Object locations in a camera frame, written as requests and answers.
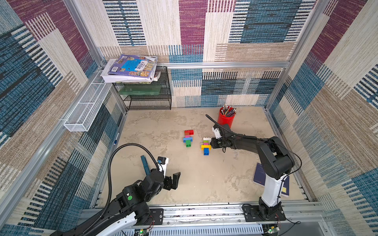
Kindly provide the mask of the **dark blue lego brick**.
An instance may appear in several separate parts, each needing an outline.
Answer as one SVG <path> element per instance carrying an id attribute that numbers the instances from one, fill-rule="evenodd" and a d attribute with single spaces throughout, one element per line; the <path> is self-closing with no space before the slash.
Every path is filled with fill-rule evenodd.
<path id="1" fill-rule="evenodd" d="M 204 149 L 203 149 L 203 155 L 204 155 L 204 156 L 208 156 L 209 153 L 210 153 L 210 151 L 209 151 L 208 148 L 204 148 Z"/>

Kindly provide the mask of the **red lego brick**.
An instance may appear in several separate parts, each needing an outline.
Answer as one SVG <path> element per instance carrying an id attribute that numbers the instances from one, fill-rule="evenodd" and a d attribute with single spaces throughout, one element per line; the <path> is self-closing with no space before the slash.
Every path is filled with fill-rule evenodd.
<path id="1" fill-rule="evenodd" d="M 193 130 L 185 130 L 185 135 L 194 135 L 194 131 Z"/>

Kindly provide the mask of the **light blue lego brick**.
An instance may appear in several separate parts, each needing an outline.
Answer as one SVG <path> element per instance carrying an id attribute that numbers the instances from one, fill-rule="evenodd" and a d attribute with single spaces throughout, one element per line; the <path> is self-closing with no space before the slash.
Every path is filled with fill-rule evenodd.
<path id="1" fill-rule="evenodd" d="M 183 139 L 183 142 L 184 142 L 184 143 L 187 142 L 187 141 L 192 142 L 192 141 L 193 141 L 193 138 L 192 138 L 192 137 L 187 137 L 187 138 L 184 138 L 184 139 Z"/>

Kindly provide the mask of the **yellow lego brick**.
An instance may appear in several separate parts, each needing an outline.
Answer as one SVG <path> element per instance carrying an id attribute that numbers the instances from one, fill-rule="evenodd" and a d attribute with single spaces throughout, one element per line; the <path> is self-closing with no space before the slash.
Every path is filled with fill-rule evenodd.
<path id="1" fill-rule="evenodd" d="M 202 145 L 201 146 L 201 149 L 204 150 L 205 148 L 208 148 L 209 150 L 211 150 L 211 145 Z"/>

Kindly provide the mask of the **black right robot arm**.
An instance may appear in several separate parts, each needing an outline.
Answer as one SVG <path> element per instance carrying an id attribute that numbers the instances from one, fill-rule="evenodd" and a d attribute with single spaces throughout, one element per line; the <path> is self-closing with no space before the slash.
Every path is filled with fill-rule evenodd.
<path id="1" fill-rule="evenodd" d="M 214 123 L 212 130 L 215 137 L 210 141 L 213 149 L 221 148 L 223 152 L 227 148 L 245 150 L 259 156 L 265 173 L 264 191 L 259 197 L 258 205 L 242 205 L 245 220 L 247 222 L 259 219 L 262 221 L 285 221 L 281 193 L 287 177 L 298 171 L 292 170 L 295 166 L 295 160 L 292 157 L 294 152 L 288 150 L 281 139 L 276 136 L 258 138 L 238 134 L 231 131 L 228 125 L 217 123 L 208 114 L 205 116 Z"/>

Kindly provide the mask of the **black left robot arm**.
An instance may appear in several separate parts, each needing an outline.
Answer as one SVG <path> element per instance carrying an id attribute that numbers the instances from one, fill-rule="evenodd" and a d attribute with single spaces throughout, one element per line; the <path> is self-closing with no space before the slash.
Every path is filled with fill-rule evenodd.
<path id="1" fill-rule="evenodd" d="M 144 180 L 137 180 L 132 185 L 124 187 L 114 199 L 112 194 L 111 164 L 116 153 L 122 148 L 135 146 L 143 149 L 152 159 L 155 168 Z M 144 146 L 128 143 L 118 147 L 110 156 L 108 167 L 108 198 L 105 207 L 82 224 L 69 231 L 55 231 L 52 236 L 111 236 L 128 226 L 145 224 L 150 218 L 150 209 L 147 203 L 162 189 L 177 189 L 181 173 L 167 177 L 151 152 Z"/>

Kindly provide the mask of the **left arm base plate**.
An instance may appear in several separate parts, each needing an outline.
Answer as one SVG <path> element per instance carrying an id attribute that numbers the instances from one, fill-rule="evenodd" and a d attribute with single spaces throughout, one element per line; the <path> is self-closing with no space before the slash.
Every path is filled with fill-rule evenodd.
<path id="1" fill-rule="evenodd" d="M 163 217 L 164 217 L 164 209 L 163 208 L 152 208 L 150 212 L 147 213 L 143 211 L 142 214 L 136 216 L 136 224 L 135 226 L 150 226 L 153 225 L 162 225 L 163 224 Z"/>

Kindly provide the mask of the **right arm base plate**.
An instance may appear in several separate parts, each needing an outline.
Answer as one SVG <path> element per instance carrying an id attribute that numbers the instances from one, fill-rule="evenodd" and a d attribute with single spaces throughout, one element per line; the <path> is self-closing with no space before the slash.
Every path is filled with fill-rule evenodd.
<path id="1" fill-rule="evenodd" d="M 284 214 L 281 204 L 277 206 L 266 208 L 263 205 L 242 205 L 243 215 L 246 222 L 257 222 L 257 221 L 285 221 L 286 216 Z"/>

